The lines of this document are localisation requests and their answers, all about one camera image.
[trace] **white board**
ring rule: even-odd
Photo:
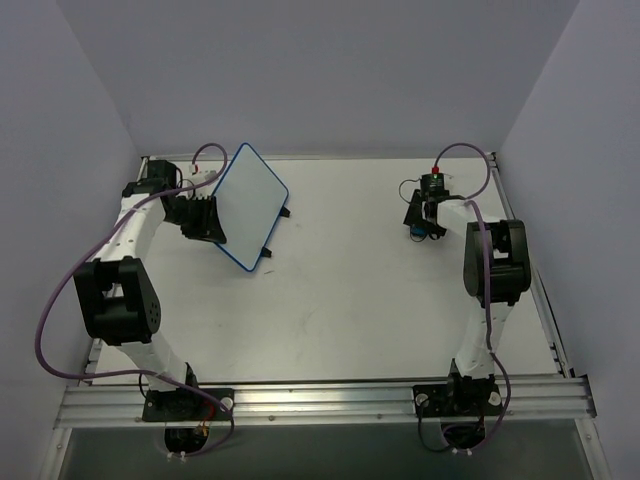
[[[217,246],[253,272],[276,226],[289,190],[248,143],[243,143],[216,184],[220,225],[227,242]]]
[[[162,225],[145,265],[175,352],[202,382],[446,376],[472,302],[462,280],[464,241],[412,242],[398,197],[400,181],[432,163],[272,162],[291,192],[291,218],[278,222],[273,258],[254,273]],[[484,179],[478,159],[446,159],[442,171],[453,175],[447,184],[456,194]],[[477,200],[487,214],[504,215],[493,183]],[[498,355],[512,374],[556,373],[530,293],[509,317]],[[98,371],[130,367],[114,348],[102,349]]]

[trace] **gray wall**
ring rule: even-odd
[[[33,337],[58,279],[113,224],[136,152],[53,1],[2,2],[0,15],[0,471],[40,469],[64,382],[36,364]],[[79,370],[88,337],[73,288],[51,317],[45,352]]]
[[[59,0],[141,153],[497,149],[576,0]]]
[[[501,149],[614,477],[640,475],[640,3],[582,0]]]

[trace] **purple cable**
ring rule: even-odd
[[[67,283],[69,283],[69,280],[71,280],[71,278],[73,277],[73,274],[75,273],[75,271],[80,268],[80,266],[82,266],[82,264],[84,264],[86,261],[88,261],[93,255],[96,254],[96,252],[98,252],[98,250],[100,250],[109,240],[111,240],[111,238],[113,238],[113,236],[118,232],[118,230],[120,230],[120,228],[122,228],[122,226],[127,223],[127,221],[129,221],[129,219],[131,218],[131,216],[143,205],[151,202],[152,200],[155,200],[157,198],[162,198],[162,197],[168,197],[171,195],[177,195],[179,193],[182,192],[187,192],[190,190],[196,190],[198,188],[202,188],[202,187],[206,187],[208,185],[211,185],[213,182],[215,182],[218,178],[220,178],[220,175],[222,175],[222,173],[225,171],[226,167],[227,167],[227,163],[228,163],[228,157],[227,157],[227,151],[222,147],[222,145],[219,145],[217,143],[207,143],[203,146],[201,146],[196,153],[193,155],[193,160],[192,163],[195,163],[196,159],[198,158],[198,155],[200,155],[200,153],[202,153],[202,151],[205,148],[208,147],[216,147],[219,148],[220,151],[222,151],[222,155],[223,155],[223,164],[222,164],[222,168],[220,169],[220,171],[218,173],[216,173],[216,175],[214,175],[212,178],[210,178],[209,180],[199,183],[197,185],[192,185],[191,187],[184,187],[184,188],[175,188],[173,190],[165,190],[163,192],[158,192],[158,193],[154,193],[153,195],[150,195],[142,200],[140,200],[138,203],[136,203],[127,213],[125,213],[123,215],[123,217],[113,226],[113,228],[111,229],[111,231],[108,233],[108,235],[103,238],[102,240],[100,240],[93,248],[91,248],[87,253],[85,253],[80,260],[78,260],[75,265],[73,265],[73,267],[71,267],[71,269],[65,273],[65,275],[62,277],[62,280],[60,280],[60,283],[58,283],[58,285],[56,285],[56,287],[53,290],[53,293],[51,294],[51,296],[49,297],[49,299],[47,300],[44,309],[42,310],[42,314],[40,315],[40,320],[38,321],[38,326],[36,328],[36,337],[35,337],[35,342],[34,342],[34,346],[35,346],[35,353],[36,353],[36,359],[38,360],[38,363],[40,364],[40,366],[42,368],[44,368],[47,372],[49,372],[51,375],[59,377],[59,378],[64,378],[67,380],[91,380],[91,379],[95,379],[95,378],[106,378],[106,377],[117,377],[117,376],[121,376],[121,375],[147,375],[147,376],[153,376],[156,377],[166,383],[169,383],[175,387],[178,388],[183,388],[189,392],[195,393],[197,395],[200,395],[202,398],[204,398],[205,400],[207,400],[208,402],[211,402],[212,404],[214,404],[217,408],[219,408],[220,410],[222,410],[223,412],[229,414],[229,418],[230,418],[230,427],[229,430],[227,432],[227,434],[222,437],[219,440],[216,440],[213,443],[209,443],[207,442],[207,445],[205,445],[201,450],[197,451],[197,452],[193,452],[193,453],[188,453],[185,456],[195,456],[195,455],[201,455],[203,453],[207,453],[211,450],[213,450],[214,448],[222,445],[224,442],[226,442],[229,437],[231,437],[231,435],[233,434],[233,431],[235,430],[235,422],[233,420],[233,416],[231,415],[231,411],[222,403],[220,402],[217,398],[209,395],[208,393],[204,392],[203,390],[200,390],[198,388],[194,388],[191,387],[190,385],[186,385],[184,383],[178,382],[176,380],[173,380],[171,378],[168,378],[164,375],[160,375],[157,372],[153,372],[151,370],[138,370],[138,369],[132,369],[132,370],[115,370],[113,372],[104,372],[104,373],[81,373],[81,374],[76,374],[76,373],[67,373],[67,372],[62,372],[60,370],[57,370],[56,368],[52,367],[47,360],[44,358],[44,354],[42,352],[42,337],[44,334],[44,327],[45,324],[47,323],[47,318],[49,317],[49,313],[51,312],[51,309],[53,308],[53,305],[55,304],[56,300],[58,299],[58,296],[60,295],[60,293],[62,292],[62,289],[65,287],[65,285]]]
[[[493,438],[493,436],[496,434],[496,432],[500,428],[500,425],[502,425],[502,421],[504,420],[504,417],[507,413],[507,409],[509,408],[509,403],[511,402],[511,381],[509,380],[509,375],[507,374],[507,370],[504,368],[504,365],[498,359],[498,356],[495,354],[495,352],[493,351],[493,347],[491,346],[491,333],[493,332],[493,326],[491,324],[491,320],[492,320],[491,318],[491,261],[490,261],[491,256],[490,256],[490,250],[489,250],[490,248],[489,236],[487,234],[487,228],[485,226],[484,220],[482,219],[482,212],[480,212],[480,208],[478,207],[478,204],[473,200],[473,198],[477,197],[482,192],[484,192],[484,190],[489,185],[489,180],[491,179],[491,165],[489,164],[489,159],[487,158],[487,155],[475,145],[471,143],[461,142],[461,143],[454,143],[449,145],[448,147],[445,147],[445,149],[442,150],[438,155],[438,157],[436,158],[436,161],[433,164],[433,166],[435,167],[438,165],[440,158],[442,158],[442,155],[445,152],[447,152],[453,147],[458,147],[458,146],[468,147],[478,152],[480,156],[483,158],[484,163],[487,167],[487,176],[485,178],[484,184],[482,185],[482,187],[480,187],[480,189],[477,192],[465,198],[465,205],[470,205],[471,208],[473,208],[473,212],[475,213],[476,219],[478,220],[478,226],[480,227],[480,236],[482,237],[482,259],[483,259],[483,268],[484,268],[484,298],[485,298],[484,314],[487,322],[487,334],[485,337],[485,341],[487,344],[487,350],[489,350],[489,355],[493,359],[493,362],[500,369],[500,372],[504,377],[505,386],[507,388],[507,394],[504,400],[504,405],[502,407],[502,411],[500,412],[500,415],[498,415],[498,418],[496,419],[496,423],[493,424],[493,427],[491,428],[491,430],[489,430],[489,433],[487,433],[485,438],[480,443],[478,443],[476,446],[469,449],[469,450],[476,450],[477,448],[480,448],[486,445],[489,442],[489,440],[491,440],[491,438]],[[455,425],[451,425],[445,430],[450,430],[454,427]]]

